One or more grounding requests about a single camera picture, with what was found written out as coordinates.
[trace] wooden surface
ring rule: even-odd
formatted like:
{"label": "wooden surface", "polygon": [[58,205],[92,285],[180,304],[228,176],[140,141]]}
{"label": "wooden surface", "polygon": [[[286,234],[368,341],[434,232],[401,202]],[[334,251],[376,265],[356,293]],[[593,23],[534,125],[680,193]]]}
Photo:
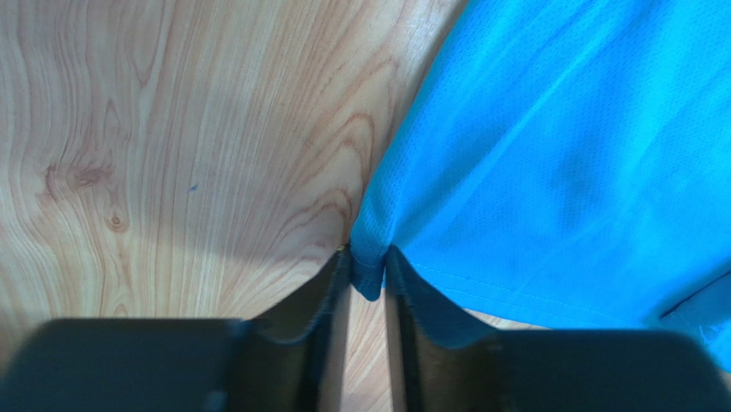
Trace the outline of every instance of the wooden surface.
{"label": "wooden surface", "polygon": [[[342,241],[463,0],[0,0],[0,370],[62,316],[239,317]],[[353,297],[343,410],[388,410]]]}

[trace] blue cloth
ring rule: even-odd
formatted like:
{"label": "blue cloth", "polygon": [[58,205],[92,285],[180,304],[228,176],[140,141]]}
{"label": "blue cloth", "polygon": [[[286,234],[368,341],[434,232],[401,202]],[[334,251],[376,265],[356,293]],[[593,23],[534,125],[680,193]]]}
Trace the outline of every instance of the blue cloth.
{"label": "blue cloth", "polygon": [[667,328],[731,370],[731,3],[473,0],[353,227],[457,304]]}

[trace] seam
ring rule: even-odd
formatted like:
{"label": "seam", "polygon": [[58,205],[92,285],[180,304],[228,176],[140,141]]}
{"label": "seam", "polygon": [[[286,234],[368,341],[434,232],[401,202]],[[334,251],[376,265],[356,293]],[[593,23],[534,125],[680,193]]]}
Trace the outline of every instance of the seam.
{"label": "seam", "polygon": [[360,261],[360,259],[358,259],[357,257],[355,257],[355,255],[351,254],[351,256],[353,257],[353,260],[354,260],[355,262],[357,262],[357,263],[358,263],[358,264],[360,264],[360,265],[363,265],[363,266],[365,266],[366,268],[376,269],[376,268],[378,268],[378,267],[380,266],[380,265],[379,265],[379,266],[377,266],[377,265],[375,265],[375,264],[366,264],[366,263],[364,263],[364,262],[361,262],[361,261]]}
{"label": "seam", "polygon": [[[556,315],[556,314],[553,314],[553,313],[550,313],[550,312],[543,312],[543,311],[540,311],[540,310],[535,309],[533,307],[517,305],[515,303],[507,303],[507,302],[503,302],[502,300],[496,300],[496,299],[492,299],[492,298],[486,298],[486,297],[480,296],[478,294],[470,294],[470,293],[467,293],[467,292],[463,292],[462,290],[459,290],[459,289],[452,289],[452,288],[439,288],[439,289],[440,290],[449,290],[451,292],[455,292],[455,293],[458,293],[458,294],[465,294],[467,296],[470,296],[470,297],[473,297],[473,298],[477,298],[479,300],[490,300],[490,301],[495,302],[495,303],[497,303],[499,305],[506,305],[506,306],[518,307],[518,308],[521,308],[521,309],[527,309],[527,310],[532,311],[532,312],[537,312],[537,313],[539,313],[541,315],[553,316],[555,318],[564,318],[564,319],[569,319],[569,320],[573,320],[573,321],[576,321],[576,322],[581,322],[583,324],[590,324],[592,326],[602,327],[601,324],[598,324],[596,322],[591,322],[591,321],[586,320],[586,319],[578,319],[578,318],[572,318],[570,316]],[[619,319],[613,319],[613,320],[616,320],[618,322],[621,322],[622,324],[626,324],[626,322],[621,321]]]}
{"label": "seam", "polygon": [[374,282],[374,281],[371,281],[369,279],[362,279],[362,278],[358,282],[358,286],[372,285],[372,286],[379,286],[380,287],[381,284],[382,284],[382,282]]}
{"label": "seam", "polygon": [[[441,275],[445,275],[445,276],[452,277],[452,278],[455,278],[455,279],[469,281],[469,282],[475,282],[475,283],[478,283],[480,285],[487,286],[489,288],[495,288],[495,289],[499,289],[499,290],[504,290],[506,292],[511,292],[511,293],[516,294],[518,296],[525,296],[527,298],[532,298],[532,299],[536,299],[536,300],[542,300],[544,302],[550,302],[550,303],[554,303],[554,304],[557,304],[557,305],[561,305],[561,306],[565,306],[565,307],[570,307],[570,308],[573,308],[573,309],[580,309],[580,310],[585,311],[585,312],[594,313],[594,315],[600,315],[600,316],[602,316],[604,318],[612,319],[612,320],[615,320],[615,321],[621,322],[621,323],[626,323],[626,321],[624,321],[622,319],[615,318],[615,317],[613,317],[611,315],[607,315],[606,313],[594,311],[594,310],[589,309],[587,307],[570,305],[570,304],[567,304],[567,303],[564,303],[564,302],[560,302],[560,301],[557,301],[557,300],[551,300],[551,299],[548,299],[548,298],[543,298],[543,297],[535,296],[535,295],[532,295],[532,294],[524,294],[524,293],[518,292],[516,290],[512,290],[512,289],[508,289],[508,288],[502,288],[500,286],[495,286],[495,285],[493,285],[491,283],[479,281],[477,279],[469,279],[469,278],[464,277],[464,276],[452,275],[450,273],[446,273],[446,272],[443,272],[441,270],[436,270],[434,268],[431,268],[429,266],[425,266],[423,264],[416,264],[416,263],[413,263],[413,262],[411,264],[413,266],[416,266],[416,267],[419,267],[419,268],[422,268],[422,269],[426,269],[426,270],[431,270],[433,272],[437,272],[437,273],[439,273]],[[460,293],[466,294],[468,296],[473,296],[475,298],[480,298],[480,299],[485,299],[485,300],[492,300],[492,301],[495,301],[495,302],[504,303],[501,300],[494,300],[494,299],[490,299],[490,298],[484,298],[484,297],[479,296],[479,295],[476,295],[476,294],[469,294],[469,293],[466,293],[466,292],[459,291],[458,289],[447,289],[447,288],[441,288],[441,289],[443,289],[443,290],[454,290],[456,292],[460,292]],[[526,309],[530,309],[529,307],[526,307],[526,306],[519,306],[519,305],[514,305],[514,304],[506,303],[506,302],[504,304],[505,305],[513,305],[513,306],[517,306],[517,307],[525,307]]]}

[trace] blue mesh fabric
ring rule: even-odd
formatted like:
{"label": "blue mesh fabric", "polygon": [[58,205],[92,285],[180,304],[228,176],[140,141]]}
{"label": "blue mesh fabric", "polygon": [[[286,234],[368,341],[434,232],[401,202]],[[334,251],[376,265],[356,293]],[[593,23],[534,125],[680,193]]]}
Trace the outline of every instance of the blue mesh fabric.
{"label": "blue mesh fabric", "polygon": [[367,189],[355,287],[376,299],[397,245],[467,308],[681,330],[731,369],[730,21],[472,0]]}

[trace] wood grain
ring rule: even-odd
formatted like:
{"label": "wood grain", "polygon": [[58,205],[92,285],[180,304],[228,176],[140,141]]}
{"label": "wood grain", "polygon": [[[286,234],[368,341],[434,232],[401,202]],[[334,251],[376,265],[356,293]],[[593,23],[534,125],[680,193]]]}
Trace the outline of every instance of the wood grain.
{"label": "wood grain", "polygon": [[[0,0],[0,372],[65,316],[238,317],[309,279],[464,0]],[[390,410],[353,297],[343,410]]]}

